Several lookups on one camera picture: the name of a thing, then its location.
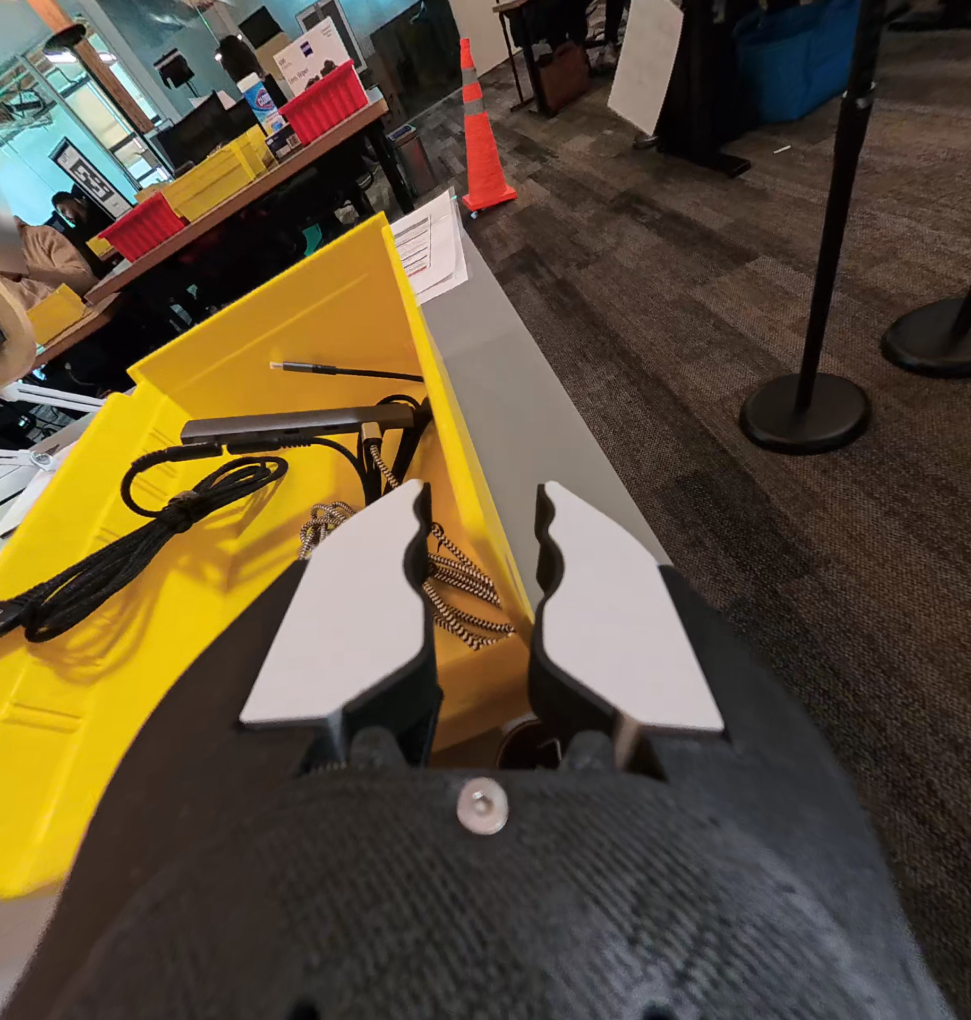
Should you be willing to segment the small yellow bin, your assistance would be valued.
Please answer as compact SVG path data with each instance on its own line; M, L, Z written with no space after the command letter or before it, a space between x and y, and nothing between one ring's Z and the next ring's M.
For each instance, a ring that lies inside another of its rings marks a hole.
M61 285L27 311L33 335L40 347L76 325L86 314L84 301L68 285Z

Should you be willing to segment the disinfectant wipes canister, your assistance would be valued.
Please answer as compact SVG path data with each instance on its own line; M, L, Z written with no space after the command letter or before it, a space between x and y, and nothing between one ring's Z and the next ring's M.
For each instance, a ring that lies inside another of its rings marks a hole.
M255 72L246 74L237 81L237 88L268 137L272 137L286 126L287 122L274 98L259 74Z

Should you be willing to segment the blue storage tub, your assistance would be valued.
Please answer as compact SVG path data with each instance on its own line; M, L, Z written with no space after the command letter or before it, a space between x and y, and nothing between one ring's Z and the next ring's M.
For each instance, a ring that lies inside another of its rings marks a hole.
M859 14L858 1L822 1L737 20L737 73L758 124L798 121L844 93Z

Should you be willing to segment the black monitor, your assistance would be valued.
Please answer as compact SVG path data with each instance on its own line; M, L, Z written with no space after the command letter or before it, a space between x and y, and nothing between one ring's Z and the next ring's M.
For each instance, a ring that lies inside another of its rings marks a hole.
M158 131L153 144L176 174L186 166L199 165L236 138L231 111L220 93L213 92L172 126Z

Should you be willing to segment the white board panel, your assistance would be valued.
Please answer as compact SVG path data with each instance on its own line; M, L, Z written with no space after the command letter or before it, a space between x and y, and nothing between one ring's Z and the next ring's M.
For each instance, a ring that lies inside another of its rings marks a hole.
M632 1L607 105L647 137L655 137L682 32L677 2Z

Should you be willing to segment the white printed box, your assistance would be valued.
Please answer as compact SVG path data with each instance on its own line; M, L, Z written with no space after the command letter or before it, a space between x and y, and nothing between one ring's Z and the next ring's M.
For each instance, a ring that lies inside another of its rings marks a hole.
M318 21L275 54L275 64L290 97L298 97L313 82L353 60L331 19Z

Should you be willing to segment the yellow storage bin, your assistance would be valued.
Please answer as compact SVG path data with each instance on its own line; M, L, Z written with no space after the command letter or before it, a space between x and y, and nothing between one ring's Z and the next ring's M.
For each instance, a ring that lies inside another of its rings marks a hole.
M137 203L164 194L173 212L195 222L246 186L262 177L275 162L263 128L255 125L207 156L177 178L149 185L135 195Z

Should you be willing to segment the grey USB hub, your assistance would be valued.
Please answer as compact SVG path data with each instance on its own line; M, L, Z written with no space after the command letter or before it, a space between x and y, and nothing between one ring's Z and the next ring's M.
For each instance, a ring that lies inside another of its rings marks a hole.
M373 405L192 420L180 440L238 454L325 446L351 463L370 504L405 479L431 422L428 398L392 394Z

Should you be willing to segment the orange traffic cone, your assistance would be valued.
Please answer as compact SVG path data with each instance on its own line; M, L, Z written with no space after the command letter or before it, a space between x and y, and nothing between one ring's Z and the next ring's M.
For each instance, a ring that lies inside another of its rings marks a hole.
M477 216L516 200L517 192L503 171L468 38L460 40L460 69L468 188L462 203L472 216Z

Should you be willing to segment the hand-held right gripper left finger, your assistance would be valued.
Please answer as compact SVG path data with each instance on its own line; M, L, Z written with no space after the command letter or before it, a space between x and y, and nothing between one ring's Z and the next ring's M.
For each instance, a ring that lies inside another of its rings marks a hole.
M320 539L239 721L310 724L333 744L397 735L441 706L428 578L431 488L411 479Z

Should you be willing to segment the grey trash can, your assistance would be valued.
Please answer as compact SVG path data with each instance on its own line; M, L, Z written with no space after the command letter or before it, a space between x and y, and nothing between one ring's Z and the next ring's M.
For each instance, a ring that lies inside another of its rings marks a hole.
M410 191L417 198L428 196L439 185L418 129L405 123L389 134Z

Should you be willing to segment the black stanchion post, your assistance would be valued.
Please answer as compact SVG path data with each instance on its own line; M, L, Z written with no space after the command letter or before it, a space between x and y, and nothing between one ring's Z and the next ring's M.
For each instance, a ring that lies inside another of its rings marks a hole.
M920 376L971 378L971 286L900 316L880 341L882 356Z
M755 390L738 417L755 445L778 454L815 455L859 439L871 417L865 392L824 373L820 361L862 146L875 100L875 71L887 16L885 1L859 3L847 89L840 100L808 326L799 371Z

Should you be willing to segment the large yellow plastic bin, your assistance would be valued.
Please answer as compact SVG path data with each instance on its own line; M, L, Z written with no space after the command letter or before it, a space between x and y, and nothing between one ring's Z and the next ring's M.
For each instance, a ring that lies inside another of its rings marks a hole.
M428 398L440 417L408 477L431 486L433 518L492 580L499 608L442 588L476 616L516 628L482 666L437 638L445 693L437 747L500 721L518 703L532 609L456 395L379 215L239 299L131 369L0 551L0 601L130 533L120 484L142 455L190 421ZM72 631L0 640L0 899L60 886L97 805L149 715L204 650L296 560L318 503L358 511L339 453L283 452L284 479L174 537L122 593Z

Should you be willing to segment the black stand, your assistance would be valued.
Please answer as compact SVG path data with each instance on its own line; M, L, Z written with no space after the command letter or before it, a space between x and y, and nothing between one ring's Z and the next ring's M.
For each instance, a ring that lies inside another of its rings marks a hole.
M655 129L660 154L729 180L749 171L747 159L724 146L749 126L749 102L738 74L734 28L742 2L679 2L682 34Z

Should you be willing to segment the brown leather bag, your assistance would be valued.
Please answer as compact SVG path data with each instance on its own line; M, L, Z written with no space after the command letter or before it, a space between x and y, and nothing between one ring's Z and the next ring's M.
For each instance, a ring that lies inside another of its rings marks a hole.
M542 112L552 117L587 92L590 66L584 49L566 41L535 58Z

